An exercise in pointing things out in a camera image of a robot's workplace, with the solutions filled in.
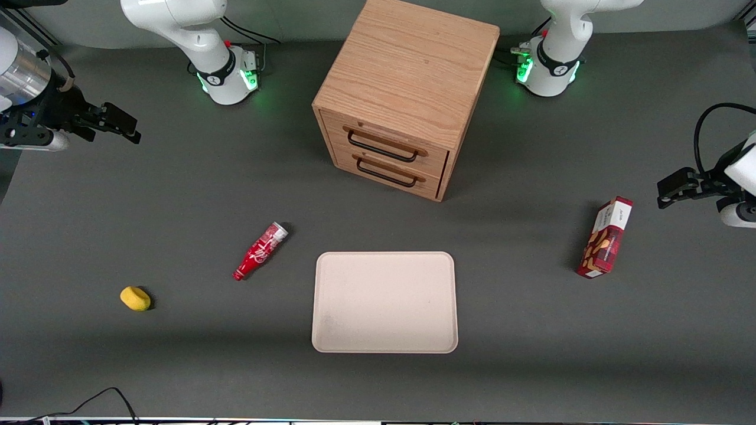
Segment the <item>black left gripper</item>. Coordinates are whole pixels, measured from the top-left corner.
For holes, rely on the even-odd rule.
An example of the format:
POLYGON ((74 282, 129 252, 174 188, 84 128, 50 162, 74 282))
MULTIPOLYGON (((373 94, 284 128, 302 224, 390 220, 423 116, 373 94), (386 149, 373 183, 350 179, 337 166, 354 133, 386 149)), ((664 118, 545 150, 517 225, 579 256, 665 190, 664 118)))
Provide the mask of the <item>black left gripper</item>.
POLYGON ((744 190, 730 178, 725 170, 734 164, 745 148, 746 141, 737 143, 716 162, 710 170, 705 170, 699 153, 699 173, 694 168, 683 167, 657 183, 657 205, 667 209, 680 201, 698 201, 707 197, 743 198, 744 190))

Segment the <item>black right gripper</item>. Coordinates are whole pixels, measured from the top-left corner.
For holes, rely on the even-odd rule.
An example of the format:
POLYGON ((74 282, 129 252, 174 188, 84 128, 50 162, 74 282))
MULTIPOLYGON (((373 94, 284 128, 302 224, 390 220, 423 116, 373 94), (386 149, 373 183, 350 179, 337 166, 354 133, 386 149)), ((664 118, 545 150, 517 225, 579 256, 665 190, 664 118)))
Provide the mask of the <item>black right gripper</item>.
POLYGON ((64 79, 53 71, 48 86, 35 99, 36 126, 73 133, 86 142, 94 142, 99 133, 110 133, 140 144, 137 119, 110 102, 100 108, 90 104, 77 86, 59 91, 63 83, 64 79))

